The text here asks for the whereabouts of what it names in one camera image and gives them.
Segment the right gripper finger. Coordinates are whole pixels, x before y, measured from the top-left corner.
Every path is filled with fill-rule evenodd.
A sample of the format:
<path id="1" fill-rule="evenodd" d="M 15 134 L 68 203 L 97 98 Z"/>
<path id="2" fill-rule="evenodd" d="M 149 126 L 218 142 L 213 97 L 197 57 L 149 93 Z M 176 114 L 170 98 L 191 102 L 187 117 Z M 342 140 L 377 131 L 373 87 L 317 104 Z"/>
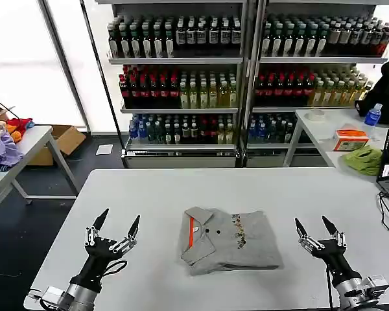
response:
<path id="1" fill-rule="evenodd" d="M 335 224 L 331 222 L 327 217 L 322 216 L 323 223 L 329 232 L 329 234 L 337 241 L 339 247 L 346 247 L 346 239 L 345 234 L 342 231 L 339 231 Z"/>
<path id="2" fill-rule="evenodd" d="M 312 253 L 313 251 L 320 251 L 321 243 L 319 243 L 317 240 L 313 239 L 307 234 L 304 226 L 297 218 L 295 218 L 294 221 L 296 224 L 296 230 L 299 236 L 299 243 L 301 244 L 301 246 L 309 253 Z"/>

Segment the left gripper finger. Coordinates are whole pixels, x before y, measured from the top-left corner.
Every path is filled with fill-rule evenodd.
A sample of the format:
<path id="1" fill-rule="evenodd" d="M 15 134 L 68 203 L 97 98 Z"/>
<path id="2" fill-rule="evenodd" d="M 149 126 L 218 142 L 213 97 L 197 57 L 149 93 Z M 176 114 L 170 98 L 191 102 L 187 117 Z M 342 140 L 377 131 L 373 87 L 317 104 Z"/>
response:
<path id="1" fill-rule="evenodd" d="M 95 246 L 96 240 L 99 237 L 99 231 L 101 230 L 108 213 L 109 209 L 106 209 L 102 214 L 96 217 L 91 227 L 86 227 L 85 246 Z"/>
<path id="2" fill-rule="evenodd" d="M 128 253 L 136 244 L 136 236 L 139 230 L 140 215 L 137 215 L 127 235 L 120 241 L 109 247 L 112 253 Z"/>

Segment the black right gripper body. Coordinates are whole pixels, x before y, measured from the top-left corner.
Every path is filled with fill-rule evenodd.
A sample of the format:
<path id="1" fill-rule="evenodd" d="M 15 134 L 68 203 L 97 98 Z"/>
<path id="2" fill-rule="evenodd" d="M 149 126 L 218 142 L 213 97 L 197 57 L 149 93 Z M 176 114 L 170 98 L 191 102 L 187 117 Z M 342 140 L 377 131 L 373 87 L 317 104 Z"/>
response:
<path id="1" fill-rule="evenodd" d="M 312 255 L 322 259 L 332 275 L 332 285 L 337 287 L 340 283 L 350 279 L 361 279 L 359 272 L 354 271 L 344 257 L 346 248 L 339 246 L 335 239 L 319 240 L 322 249 L 313 249 Z"/>

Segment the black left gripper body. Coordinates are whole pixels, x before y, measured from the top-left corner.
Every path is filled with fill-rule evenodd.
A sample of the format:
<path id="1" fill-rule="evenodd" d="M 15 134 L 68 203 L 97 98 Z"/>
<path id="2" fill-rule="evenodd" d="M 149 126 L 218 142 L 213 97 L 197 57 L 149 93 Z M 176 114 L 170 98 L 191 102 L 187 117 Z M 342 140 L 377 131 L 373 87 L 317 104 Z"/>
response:
<path id="1" fill-rule="evenodd" d="M 71 278 L 70 284 L 76 284 L 93 292 L 102 290 L 101 279 L 111 261 L 120 259 L 119 253 L 110 250 L 116 240 L 97 237 L 93 246 L 86 246 L 88 258 L 80 273 Z"/>

